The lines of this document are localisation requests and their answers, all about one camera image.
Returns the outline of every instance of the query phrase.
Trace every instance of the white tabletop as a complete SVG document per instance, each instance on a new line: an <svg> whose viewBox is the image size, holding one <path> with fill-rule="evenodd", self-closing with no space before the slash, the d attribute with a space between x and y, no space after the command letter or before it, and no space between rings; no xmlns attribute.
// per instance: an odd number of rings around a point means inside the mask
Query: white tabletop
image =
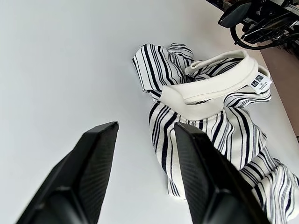
<svg viewBox="0 0 299 224"><path fill-rule="evenodd" d="M191 223L187 204L167 195L148 130L151 97L131 58L145 43L185 43L196 59L236 49L220 15L204 0L1 1L0 222L17 220L83 132L119 121L100 223ZM299 175L299 147L274 86L272 95L250 107L253 120Z"/></svg>

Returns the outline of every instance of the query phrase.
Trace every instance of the striped shirt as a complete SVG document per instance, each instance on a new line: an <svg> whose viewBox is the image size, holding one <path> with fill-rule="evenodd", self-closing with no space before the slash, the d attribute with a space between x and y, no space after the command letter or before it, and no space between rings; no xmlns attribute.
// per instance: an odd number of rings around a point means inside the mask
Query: striped shirt
<svg viewBox="0 0 299 224"><path fill-rule="evenodd" d="M174 124L204 131L214 147L239 170L273 224L298 214L299 179L266 147L266 135L244 109L271 100L270 89L257 94L250 86L258 72L270 78L244 50L194 61L183 44L169 48L146 44L133 58L142 90L154 104L149 128L158 161L168 176L169 195L185 199Z"/></svg>

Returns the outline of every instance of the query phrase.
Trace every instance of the black machine part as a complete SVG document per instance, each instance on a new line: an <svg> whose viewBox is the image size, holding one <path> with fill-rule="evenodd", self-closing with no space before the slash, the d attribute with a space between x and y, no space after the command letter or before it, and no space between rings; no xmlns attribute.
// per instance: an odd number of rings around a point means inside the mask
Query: black machine part
<svg viewBox="0 0 299 224"><path fill-rule="evenodd" d="M298 32L289 32L299 24L298 1L291 0L207 0L224 14L218 24L231 30L235 44L260 50L299 39ZM238 37L236 25L243 24L244 34ZM252 44L271 41L270 44Z"/></svg>
<svg viewBox="0 0 299 224"><path fill-rule="evenodd" d="M118 123L85 132L49 173L17 224L96 224L112 166Z"/></svg>
<svg viewBox="0 0 299 224"><path fill-rule="evenodd" d="M183 123L174 130L194 224L270 224L251 187L204 132Z"/></svg>

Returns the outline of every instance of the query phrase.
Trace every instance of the white label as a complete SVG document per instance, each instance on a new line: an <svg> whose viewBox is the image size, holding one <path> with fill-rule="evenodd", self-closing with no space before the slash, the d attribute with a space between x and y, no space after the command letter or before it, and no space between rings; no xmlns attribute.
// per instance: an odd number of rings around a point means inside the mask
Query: white label
<svg viewBox="0 0 299 224"><path fill-rule="evenodd" d="M251 82L250 86L254 89L257 94L266 92L272 83L272 80L258 72L255 79Z"/></svg>

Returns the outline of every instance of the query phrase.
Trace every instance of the white collar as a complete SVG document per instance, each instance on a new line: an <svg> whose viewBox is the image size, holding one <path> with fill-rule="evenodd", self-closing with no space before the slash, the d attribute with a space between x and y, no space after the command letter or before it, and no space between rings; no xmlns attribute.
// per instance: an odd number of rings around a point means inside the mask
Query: white collar
<svg viewBox="0 0 299 224"><path fill-rule="evenodd" d="M226 58L243 58L235 67L209 79L191 83L163 86L159 99L178 114L189 120L199 120L211 117L223 110L224 98L246 85L250 85L257 72L270 77L268 70L259 66L256 60L245 50L235 50L220 54L206 61L194 62L186 68L186 72L196 72L211 63ZM195 102L208 102L190 105Z"/></svg>

